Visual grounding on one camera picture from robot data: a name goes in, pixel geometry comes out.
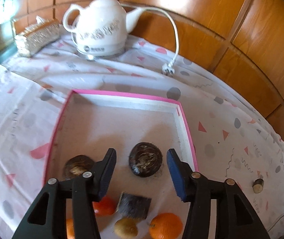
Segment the silver rivet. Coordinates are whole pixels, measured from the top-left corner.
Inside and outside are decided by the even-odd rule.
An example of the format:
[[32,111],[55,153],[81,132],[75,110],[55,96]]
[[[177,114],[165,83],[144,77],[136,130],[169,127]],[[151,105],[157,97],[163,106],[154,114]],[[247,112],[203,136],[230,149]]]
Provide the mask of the silver rivet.
[[92,176],[92,172],[84,172],[84,173],[82,174],[82,176],[83,176],[84,178],[90,178],[90,177]]
[[199,172],[192,172],[191,176],[195,179],[200,178],[201,174]]
[[56,178],[51,178],[48,180],[48,184],[52,185],[52,184],[55,184],[57,182],[57,179]]
[[235,181],[233,179],[227,179],[226,183],[231,186],[235,185]]

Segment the orange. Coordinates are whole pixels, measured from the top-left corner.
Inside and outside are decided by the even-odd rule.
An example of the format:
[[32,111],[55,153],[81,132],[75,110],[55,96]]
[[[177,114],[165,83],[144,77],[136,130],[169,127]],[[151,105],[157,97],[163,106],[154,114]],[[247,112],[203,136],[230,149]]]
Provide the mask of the orange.
[[182,232],[181,219],[173,213],[163,213],[152,219],[149,234],[153,239],[175,239]]
[[67,239],[74,239],[74,227],[72,218],[66,220],[66,236]]
[[97,216],[110,216],[115,212],[116,204],[109,197],[105,196],[100,202],[92,202],[94,213]]

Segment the teapot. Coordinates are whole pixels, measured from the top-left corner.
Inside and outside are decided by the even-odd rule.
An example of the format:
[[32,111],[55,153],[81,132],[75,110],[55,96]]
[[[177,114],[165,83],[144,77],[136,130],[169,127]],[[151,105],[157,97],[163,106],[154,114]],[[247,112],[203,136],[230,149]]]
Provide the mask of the teapot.
[[[79,10],[76,27],[69,27],[68,18]],[[146,8],[136,8],[128,13],[117,0],[94,0],[83,8],[71,4],[63,16],[63,27],[75,35],[77,50],[88,59],[111,56],[124,51],[128,33],[136,26]]]

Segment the round dark vegetable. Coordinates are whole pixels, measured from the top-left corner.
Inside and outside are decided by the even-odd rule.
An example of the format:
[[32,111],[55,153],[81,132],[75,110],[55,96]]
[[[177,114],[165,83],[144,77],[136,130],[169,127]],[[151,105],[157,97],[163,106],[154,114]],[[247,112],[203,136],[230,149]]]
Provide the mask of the round dark vegetable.
[[79,155],[66,162],[63,168],[63,178],[73,179],[84,172],[90,171],[95,162],[88,156]]
[[162,164],[162,154],[155,145],[141,142],[135,145],[129,156],[129,166],[139,177],[155,174]]

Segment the small cylindrical object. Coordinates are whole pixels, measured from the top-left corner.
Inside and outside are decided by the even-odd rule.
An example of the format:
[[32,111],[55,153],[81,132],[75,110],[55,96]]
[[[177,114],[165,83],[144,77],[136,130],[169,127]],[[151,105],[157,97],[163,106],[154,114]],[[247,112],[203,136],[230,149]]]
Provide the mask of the small cylindrical object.
[[263,190],[263,186],[264,186],[264,180],[263,179],[257,179],[254,183],[253,183],[253,191],[257,194],[262,192]]

